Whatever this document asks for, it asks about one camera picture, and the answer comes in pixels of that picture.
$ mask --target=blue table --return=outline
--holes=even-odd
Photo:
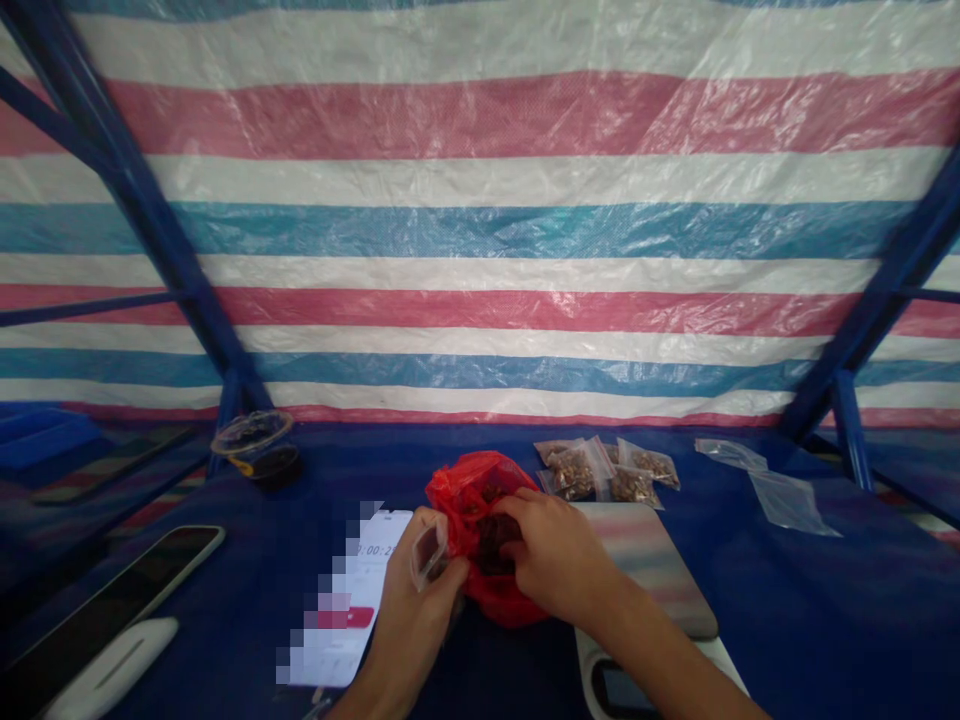
[[[276,686],[275,666],[291,628],[316,609],[318,575],[331,572],[348,531],[356,534],[358,501],[413,508],[425,503],[432,471],[462,453],[497,449],[534,471],[535,440],[591,432],[314,425],[300,429],[308,472],[298,485],[268,499],[224,473],[94,573],[105,581],[178,525],[227,529],[224,545],[157,612],[177,617],[180,632],[111,717],[299,719],[310,692]],[[771,715],[953,714],[960,555],[769,431],[621,434],[674,457],[683,489],[661,492],[661,518],[744,682]],[[738,440],[772,469],[810,479],[825,521],[844,537],[770,525],[743,472],[693,452],[701,436]],[[63,593],[8,639],[24,646],[79,599],[76,589]],[[468,606],[411,717],[588,717],[571,628],[548,621],[505,631]]]
[[[835,431],[817,435],[836,447]],[[960,527],[960,431],[867,429],[863,436],[877,480]]]

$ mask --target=phone screen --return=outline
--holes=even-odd
[[[613,660],[593,666],[593,694],[603,712],[620,720],[660,717],[653,703]]]
[[[0,676],[4,715],[28,720],[43,710],[219,534],[174,530],[120,573]]]

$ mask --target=blue stripe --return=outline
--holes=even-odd
[[[200,253],[332,257],[872,258],[908,202],[360,208],[180,203]],[[113,205],[0,205],[0,252],[142,252]]]
[[[411,10],[477,0],[66,0],[77,13],[116,15],[137,20],[210,22],[258,10]]]
[[[731,390],[793,390],[812,362],[759,367],[488,355],[254,353],[264,380],[422,388],[533,388],[647,397],[716,397]],[[219,385],[204,355],[60,349],[0,350],[0,378],[94,380],[169,387]],[[868,364],[859,386],[958,382],[960,364],[919,360]]]

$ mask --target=clear plastic packet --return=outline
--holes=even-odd
[[[617,446],[620,449],[621,465],[646,470],[658,483],[674,490],[680,489],[680,476],[677,475],[677,468],[669,455],[644,450],[623,438],[617,438]]]
[[[547,464],[552,472],[541,472],[538,476],[544,490],[551,495],[570,502],[595,492],[600,502],[609,500],[613,464],[599,437],[582,441],[569,450],[553,453]]]
[[[768,470],[766,458],[740,443],[698,438],[694,446],[711,460],[747,471],[769,522],[811,535],[843,537],[823,522],[810,483]]]
[[[810,483],[770,470],[748,474],[763,514],[774,525],[811,535],[843,537],[823,521]]]
[[[542,442],[534,443],[533,446],[537,449],[537,452],[540,454],[540,459],[543,461],[543,464],[547,467],[550,467],[550,458],[559,453],[566,452],[574,445],[579,445],[583,442],[583,438],[577,438],[576,440],[544,440]]]
[[[724,465],[731,465],[748,472],[767,469],[765,457],[758,455],[749,448],[745,448],[740,443],[730,442],[729,440],[697,438],[694,447],[698,453],[703,453],[711,460],[716,460]]]
[[[423,592],[436,580],[449,563],[447,555],[447,518],[441,515],[436,522],[428,525],[413,541],[410,553],[410,574],[417,591]]]
[[[610,496],[614,502],[641,502],[655,510],[663,510],[649,471],[625,465],[614,465],[613,470]]]
[[[607,451],[607,457],[614,465],[620,464],[620,446],[612,443],[603,443],[603,449]]]

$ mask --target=hand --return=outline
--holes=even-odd
[[[521,488],[494,507],[520,525],[523,542],[501,554],[516,564],[517,587],[551,615],[588,630],[623,574],[586,516],[558,497]]]
[[[331,720],[400,720],[413,709],[450,625],[469,563],[457,558],[422,593],[410,577],[413,543],[436,516],[418,508],[387,563],[370,654]]]

